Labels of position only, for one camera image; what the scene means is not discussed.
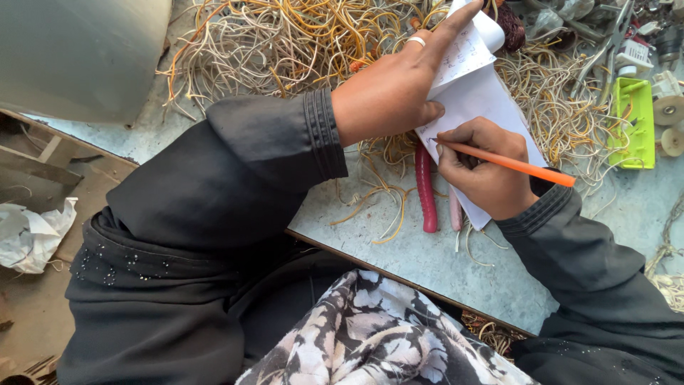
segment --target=floor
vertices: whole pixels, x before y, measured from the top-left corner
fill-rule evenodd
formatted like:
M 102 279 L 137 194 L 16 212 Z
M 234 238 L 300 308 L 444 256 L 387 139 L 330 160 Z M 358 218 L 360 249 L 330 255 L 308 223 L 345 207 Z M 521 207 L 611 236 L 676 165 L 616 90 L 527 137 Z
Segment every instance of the floor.
M 38 148 L 22 132 L 17 133 L 14 124 L 0 119 L 0 144 L 36 156 Z M 28 132 L 38 146 L 50 139 L 33 127 Z M 64 291 L 70 279 L 69 262 L 83 242 L 81 224 L 106 204 L 105 193 L 134 169 L 127 162 L 91 149 L 80 148 L 76 157 L 81 161 L 68 167 L 84 176 L 76 188 L 0 169 L 0 203 L 11 201 L 41 213 L 61 210 L 66 197 L 79 199 L 76 221 L 53 257 L 57 262 L 47 265 L 43 274 L 20 275 L 0 266 L 0 312 L 14 322 L 8 330 L 0 332 L 0 379 L 64 350 L 74 331 Z

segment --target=left hand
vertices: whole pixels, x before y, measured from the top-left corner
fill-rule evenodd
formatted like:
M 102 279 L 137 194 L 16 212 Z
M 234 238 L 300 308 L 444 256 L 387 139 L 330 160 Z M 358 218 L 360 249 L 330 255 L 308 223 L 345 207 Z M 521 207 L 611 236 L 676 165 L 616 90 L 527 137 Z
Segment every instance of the left hand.
M 473 0 L 435 30 L 421 29 L 399 53 L 385 55 L 332 91 L 332 110 L 342 147 L 368 138 L 407 132 L 444 115 L 425 101 L 448 46 L 482 8 Z

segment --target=silver ring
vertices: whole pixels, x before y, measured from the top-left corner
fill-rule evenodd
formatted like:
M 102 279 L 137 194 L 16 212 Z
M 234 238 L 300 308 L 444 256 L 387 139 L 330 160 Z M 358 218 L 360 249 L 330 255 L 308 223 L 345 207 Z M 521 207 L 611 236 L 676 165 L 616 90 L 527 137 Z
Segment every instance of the silver ring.
M 408 39 L 406 40 L 406 42 L 410 42 L 410 41 L 416 41 L 416 42 L 421 43 L 421 45 L 422 45 L 423 47 L 425 46 L 425 40 L 419 38 L 418 36 L 414 36 L 414 37 L 408 38 Z

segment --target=white paper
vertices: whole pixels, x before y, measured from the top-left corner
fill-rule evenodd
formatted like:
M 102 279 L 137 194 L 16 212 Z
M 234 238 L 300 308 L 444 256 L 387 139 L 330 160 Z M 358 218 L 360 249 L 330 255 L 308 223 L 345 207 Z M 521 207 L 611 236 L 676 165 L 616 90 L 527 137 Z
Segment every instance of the white paper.
M 434 100 L 444 105 L 446 113 L 439 120 L 416 128 L 416 132 L 435 162 L 438 162 L 439 156 L 436 143 L 432 138 L 437 137 L 438 132 L 457 128 L 461 123 L 483 116 L 508 131 L 524 136 L 527 142 L 529 163 L 540 167 L 547 166 L 544 157 L 529 135 L 527 121 L 522 111 L 494 71 L 494 64 L 461 77 Z M 452 188 L 473 227 L 476 230 L 483 228 L 491 219 L 489 214 L 477 207 L 457 188 Z
M 21 273 L 42 273 L 76 219 L 78 198 L 66 198 L 64 211 L 36 214 L 26 207 L 0 205 L 0 264 Z
M 466 5 L 465 0 L 455 0 L 452 2 L 447 17 L 464 5 Z M 478 12 L 477 14 L 480 18 L 482 16 L 487 17 L 485 14 L 480 14 L 482 14 L 482 12 Z M 493 30 L 488 23 L 483 23 L 479 20 L 478 25 L 485 31 L 487 36 L 490 37 L 490 40 L 492 39 L 492 36 L 498 36 L 497 31 Z M 494 62 L 494 60 L 496 60 L 496 57 L 491 54 L 489 48 L 487 48 L 482 40 L 478 28 L 476 28 L 473 21 L 471 21 L 460 34 L 456 36 L 454 42 L 447 49 L 446 54 L 442 58 L 442 63 L 437 70 L 434 81 L 432 82 L 430 93 L 427 95 L 427 98 L 435 98 L 435 96 L 446 90 L 449 85 L 459 77 L 480 69 L 483 66 Z

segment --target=black sleeve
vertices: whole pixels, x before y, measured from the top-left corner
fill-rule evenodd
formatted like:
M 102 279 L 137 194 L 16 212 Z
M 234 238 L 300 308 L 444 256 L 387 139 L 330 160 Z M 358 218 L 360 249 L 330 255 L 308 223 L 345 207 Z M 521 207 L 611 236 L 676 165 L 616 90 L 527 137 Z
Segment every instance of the black sleeve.
M 84 223 L 60 384 L 235 381 L 244 336 L 226 309 L 307 190 L 346 175 L 329 90 L 214 104 Z
M 539 181 L 541 196 L 497 221 L 527 271 L 559 302 L 539 338 L 514 346 L 516 365 L 551 384 L 667 384 L 684 377 L 684 315 L 644 276 L 644 256 L 580 216 L 572 188 Z

